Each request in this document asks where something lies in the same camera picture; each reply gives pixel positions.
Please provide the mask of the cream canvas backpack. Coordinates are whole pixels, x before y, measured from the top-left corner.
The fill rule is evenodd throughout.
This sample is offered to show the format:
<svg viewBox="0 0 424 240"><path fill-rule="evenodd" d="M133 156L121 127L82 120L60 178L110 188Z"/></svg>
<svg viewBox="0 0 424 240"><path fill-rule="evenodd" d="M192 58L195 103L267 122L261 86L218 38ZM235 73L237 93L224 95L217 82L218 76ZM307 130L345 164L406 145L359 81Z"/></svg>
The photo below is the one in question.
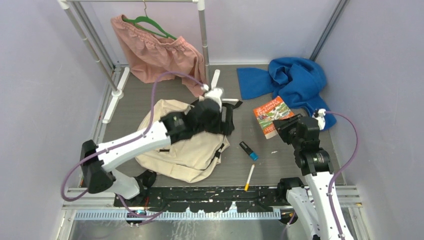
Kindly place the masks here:
<svg viewBox="0 0 424 240"><path fill-rule="evenodd" d="M171 112L187 112L189 107L193 106L175 99L160 99L153 108L153 121ZM157 174L196 183L212 174L216 165L221 163L222 152L229 147L226 136L201 132L191 139L138 155L135 160Z"/></svg>

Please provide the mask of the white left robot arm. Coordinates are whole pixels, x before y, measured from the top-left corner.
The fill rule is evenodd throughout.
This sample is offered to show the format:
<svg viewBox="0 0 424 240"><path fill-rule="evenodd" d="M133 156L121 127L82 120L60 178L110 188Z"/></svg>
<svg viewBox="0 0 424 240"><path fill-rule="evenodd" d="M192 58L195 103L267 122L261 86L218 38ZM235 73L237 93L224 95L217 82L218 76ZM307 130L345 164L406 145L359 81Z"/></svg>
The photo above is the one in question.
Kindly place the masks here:
<svg viewBox="0 0 424 240"><path fill-rule="evenodd" d="M202 99L179 111L171 111L155 120L155 106L151 105L148 123L134 133L106 143L83 143L80 166L86 181L86 192L116 193L133 206L141 206L146 200L146 184L116 170L123 163L142 154L190 141L199 135L229 136L232 124L232 106L223 104L224 90L213 87L205 91ZM223 108L226 117L222 119Z"/></svg>

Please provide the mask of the orange paperback book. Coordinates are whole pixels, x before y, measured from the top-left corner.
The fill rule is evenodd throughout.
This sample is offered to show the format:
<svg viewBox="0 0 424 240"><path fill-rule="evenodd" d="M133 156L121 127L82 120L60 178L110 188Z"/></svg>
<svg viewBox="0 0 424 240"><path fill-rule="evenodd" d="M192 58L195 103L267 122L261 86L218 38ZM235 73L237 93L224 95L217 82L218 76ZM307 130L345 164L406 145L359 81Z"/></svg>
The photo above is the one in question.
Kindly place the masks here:
<svg viewBox="0 0 424 240"><path fill-rule="evenodd" d="M278 134L273 123L274 121L285 120L295 115L280 96L255 108L253 113L267 140Z"/></svg>

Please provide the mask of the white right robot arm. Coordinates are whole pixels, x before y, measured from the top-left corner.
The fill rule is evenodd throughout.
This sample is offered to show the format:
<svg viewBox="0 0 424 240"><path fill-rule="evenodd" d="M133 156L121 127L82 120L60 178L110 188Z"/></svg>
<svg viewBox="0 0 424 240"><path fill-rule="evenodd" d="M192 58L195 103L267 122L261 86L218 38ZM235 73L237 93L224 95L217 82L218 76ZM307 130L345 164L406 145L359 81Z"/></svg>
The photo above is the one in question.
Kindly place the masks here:
<svg viewBox="0 0 424 240"><path fill-rule="evenodd" d="M336 193L335 181L341 172L334 171L329 153L320 146L320 132L329 114L320 108L312 116L297 114L273 121L282 141L293 147L295 163L306 181L298 177L280 179L277 198L293 207L311 240L352 240Z"/></svg>

